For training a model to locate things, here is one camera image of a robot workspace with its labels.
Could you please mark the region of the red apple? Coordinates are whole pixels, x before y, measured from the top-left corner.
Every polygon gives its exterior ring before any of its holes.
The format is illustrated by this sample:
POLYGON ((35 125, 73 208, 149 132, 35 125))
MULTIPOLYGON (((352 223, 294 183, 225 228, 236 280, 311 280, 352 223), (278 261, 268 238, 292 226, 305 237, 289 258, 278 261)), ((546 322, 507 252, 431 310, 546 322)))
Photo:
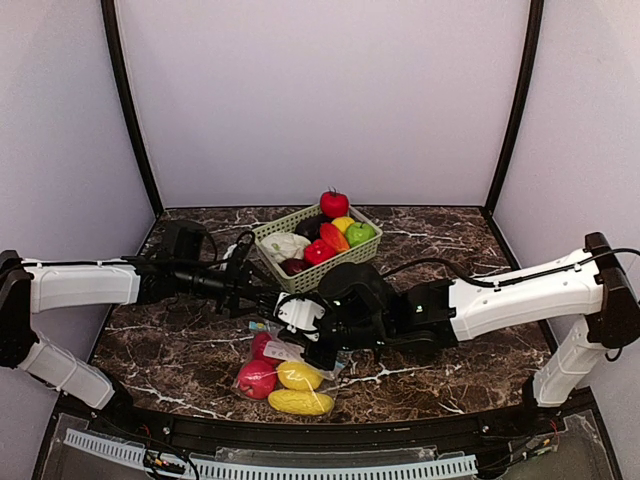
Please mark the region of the red apple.
POLYGON ((236 377, 236 388, 246 397, 262 400, 275 389, 278 378, 272 365, 263 360, 251 360, 236 377))

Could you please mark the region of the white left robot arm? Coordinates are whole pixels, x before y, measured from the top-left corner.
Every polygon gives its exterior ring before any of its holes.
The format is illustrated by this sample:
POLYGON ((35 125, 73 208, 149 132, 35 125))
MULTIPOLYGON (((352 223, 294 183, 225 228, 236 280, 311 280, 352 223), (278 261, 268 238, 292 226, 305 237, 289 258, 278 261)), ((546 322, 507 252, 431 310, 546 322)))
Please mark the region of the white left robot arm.
POLYGON ((31 318, 67 307, 156 304, 180 294, 212 299, 218 310, 238 316, 243 299, 271 300, 275 289, 254 285, 257 275, 247 259, 255 233, 241 232, 226 257, 203 260, 201 248, 209 236, 196 222, 175 221, 147 256, 39 261, 3 251, 2 367, 23 370, 94 411, 127 406, 131 397, 119 381, 37 333, 31 318))

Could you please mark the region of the large clear zip bag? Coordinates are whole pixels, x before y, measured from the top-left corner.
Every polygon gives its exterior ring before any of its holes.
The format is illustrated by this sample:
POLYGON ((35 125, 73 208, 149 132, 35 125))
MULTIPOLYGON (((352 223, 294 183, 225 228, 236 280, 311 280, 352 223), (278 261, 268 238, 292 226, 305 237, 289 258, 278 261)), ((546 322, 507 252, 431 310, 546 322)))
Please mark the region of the large clear zip bag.
POLYGON ((335 405, 339 377, 351 354, 340 352, 332 369, 319 370, 303 360, 301 346, 277 337, 279 326, 252 321, 249 329, 249 357, 236 375, 233 391, 288 415, 329 414, 335 405))

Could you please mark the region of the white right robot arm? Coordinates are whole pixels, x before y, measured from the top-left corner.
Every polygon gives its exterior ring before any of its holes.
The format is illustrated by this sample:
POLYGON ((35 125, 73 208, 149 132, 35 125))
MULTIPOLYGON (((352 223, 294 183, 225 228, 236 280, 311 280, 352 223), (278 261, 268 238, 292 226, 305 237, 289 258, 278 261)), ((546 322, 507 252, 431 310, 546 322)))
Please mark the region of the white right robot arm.
POLYGON ((600 232, 546 264, 481 279, 450 264, 452 279, 396 291, 370 264, 342 263, 315 294, 283 294, 273 314, 303 346, 303 358, 333 368, 339 351, 388 347, 431 353, 481 335, 554 317, 576 316, 549 362, 523 388, 533 409, 561 406, 610 350, 639 338, 639 301, 617 250, 600 232))

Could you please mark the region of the pink-red wrinkled fruit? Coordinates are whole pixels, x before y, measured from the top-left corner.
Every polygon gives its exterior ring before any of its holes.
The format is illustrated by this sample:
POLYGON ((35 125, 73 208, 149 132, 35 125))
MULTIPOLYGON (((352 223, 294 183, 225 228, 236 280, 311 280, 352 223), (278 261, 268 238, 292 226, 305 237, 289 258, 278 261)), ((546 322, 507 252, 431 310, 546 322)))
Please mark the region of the pink-red wrinkled fruit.
POLYGON ((265 355, 265 349, 271 340, 272 336, 269 333, 258 333, 251 344, 251 355, 253 360, 263 361, 264 363, 276 367, 281 363, 281 360, 265 355))

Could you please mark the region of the yellow lemon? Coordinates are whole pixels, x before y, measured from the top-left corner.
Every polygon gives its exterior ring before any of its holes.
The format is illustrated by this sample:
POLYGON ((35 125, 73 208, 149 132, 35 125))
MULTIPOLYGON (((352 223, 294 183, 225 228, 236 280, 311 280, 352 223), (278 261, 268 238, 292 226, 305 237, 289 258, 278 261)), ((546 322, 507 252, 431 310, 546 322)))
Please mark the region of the yellow lemon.
POLYGON ((314 369, 301 362, 283 362, 276 368, 279 382, 283 387, 295 391, 315 391, 324 378, 314 369))

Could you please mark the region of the orange pepper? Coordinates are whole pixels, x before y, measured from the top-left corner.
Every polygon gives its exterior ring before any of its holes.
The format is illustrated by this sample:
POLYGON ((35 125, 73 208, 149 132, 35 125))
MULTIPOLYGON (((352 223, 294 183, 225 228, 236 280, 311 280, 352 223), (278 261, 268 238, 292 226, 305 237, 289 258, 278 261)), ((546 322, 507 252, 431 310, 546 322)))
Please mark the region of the orange pepper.
POLYGON ((319 228, 320 238, 335 252, 343 253, 350 249, 344 234, 332 223, 323 223, 319 228))

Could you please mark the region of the yellow wrinkled banana-like fruit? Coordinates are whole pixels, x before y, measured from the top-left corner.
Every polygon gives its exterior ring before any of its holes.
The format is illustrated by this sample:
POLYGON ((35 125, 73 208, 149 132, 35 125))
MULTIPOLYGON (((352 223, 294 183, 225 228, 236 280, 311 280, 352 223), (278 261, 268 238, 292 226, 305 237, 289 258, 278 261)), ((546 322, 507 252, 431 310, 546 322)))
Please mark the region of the yellow wrinkled banana-like fruit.
POLYGON ((329 395, 312 391, 281 389, 272 392, 267 400, 275 410, 293 415, 321 416, 334 407, 329 395))

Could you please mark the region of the green perforated plastic basket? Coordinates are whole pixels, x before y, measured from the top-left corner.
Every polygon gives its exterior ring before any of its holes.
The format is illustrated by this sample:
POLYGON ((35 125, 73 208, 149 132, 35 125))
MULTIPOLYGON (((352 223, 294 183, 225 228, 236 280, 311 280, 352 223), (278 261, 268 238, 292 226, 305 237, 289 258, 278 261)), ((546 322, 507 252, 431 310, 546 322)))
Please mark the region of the green perforated plastic basket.
POLYGON ((335 266, 346 263, 365 263, 373 259, 377 254, 378 246, 381 242, 383 231, 369 218, 367 218, 361 211, 351 206, 349 213, 351 217, 357 222, 366 223, 370 225, 375 236, 363 244, 350 249, 345 253, 338 254, 331 259, 304 270, 303 272, 289 276, 279 264, 272 258, 267 250, 262 246, 261 241, 269 234, 278 232, 290 232, 292 233, 297 224, 307 218, 311 218, 321 213, 319 204, 308 206, 294 211, 288 215, 285 215, 276 220, 270 221, 261 225, 253 230, 255 234, 255 246, 258 257, 265 264, 269 273, 275 278, 275 280, 282 286, 283 290, 289 293, 304 293, 311 291, 317 287, 321 278, 335 266))

